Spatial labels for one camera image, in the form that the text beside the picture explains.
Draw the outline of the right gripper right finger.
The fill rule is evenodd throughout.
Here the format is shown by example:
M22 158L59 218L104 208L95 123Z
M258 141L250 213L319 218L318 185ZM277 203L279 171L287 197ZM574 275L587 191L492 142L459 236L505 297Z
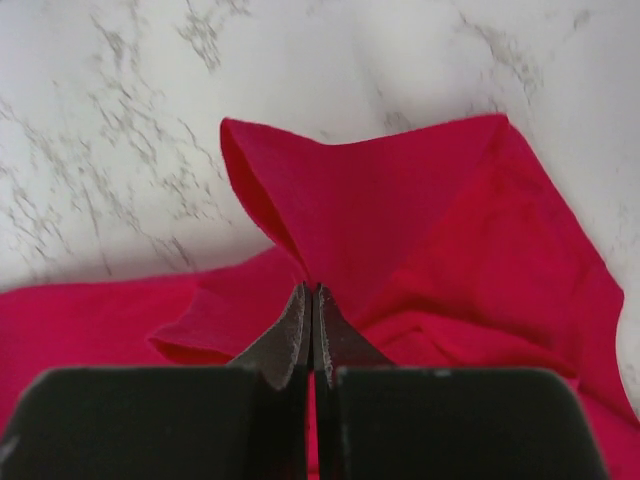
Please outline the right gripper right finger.
M528 368L393 364L313 296L319 475L323 479L605 479L574 393Z

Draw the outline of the crimson t shirt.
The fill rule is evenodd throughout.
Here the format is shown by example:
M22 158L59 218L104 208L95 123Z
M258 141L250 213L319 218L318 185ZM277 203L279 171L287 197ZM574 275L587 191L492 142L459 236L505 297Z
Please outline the crimson t shirt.
M304 282L396 363L557 372L611 476L638 477L616 358L623 290L506 116L343 145L225 119L220 143L272 247L210 271L4 293L3 420L49 368L222 364Z

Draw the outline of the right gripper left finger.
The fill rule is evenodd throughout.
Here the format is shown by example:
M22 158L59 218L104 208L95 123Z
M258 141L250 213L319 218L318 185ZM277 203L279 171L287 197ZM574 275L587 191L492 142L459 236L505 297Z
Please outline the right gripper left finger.
M310 291L213 367L67 368L22 394L5 479L303 479Z

